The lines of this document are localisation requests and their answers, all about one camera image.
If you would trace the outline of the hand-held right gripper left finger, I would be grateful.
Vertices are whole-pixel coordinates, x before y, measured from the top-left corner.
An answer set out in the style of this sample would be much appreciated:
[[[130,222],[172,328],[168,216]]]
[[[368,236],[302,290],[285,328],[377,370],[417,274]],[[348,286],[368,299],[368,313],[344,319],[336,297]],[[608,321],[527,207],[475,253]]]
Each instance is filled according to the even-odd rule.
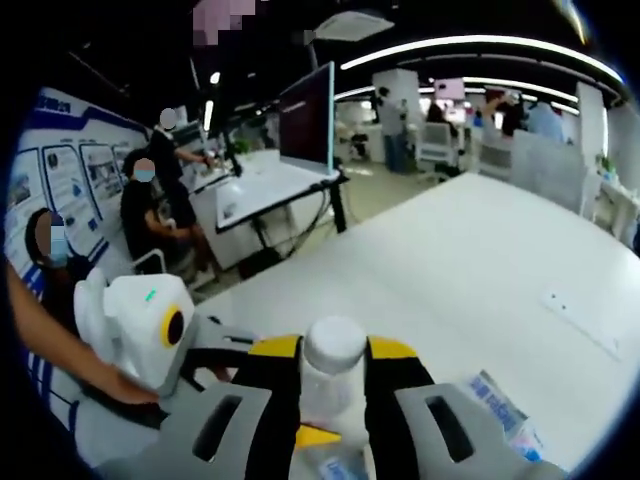
[[[256,343],[233,382],[182,391],[157,440],[99,466],[103,479],[286,479],[300,426],[297,335]]]

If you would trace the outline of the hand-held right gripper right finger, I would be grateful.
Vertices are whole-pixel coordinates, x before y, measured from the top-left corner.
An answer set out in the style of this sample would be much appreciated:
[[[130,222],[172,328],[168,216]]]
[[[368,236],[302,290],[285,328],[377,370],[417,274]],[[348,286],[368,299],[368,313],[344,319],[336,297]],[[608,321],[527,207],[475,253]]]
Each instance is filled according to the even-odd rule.
[[[456,386],[436,383],[416,352],[370,336],[365,426],[378,479],[563,479],[512,449],[499,421]]]

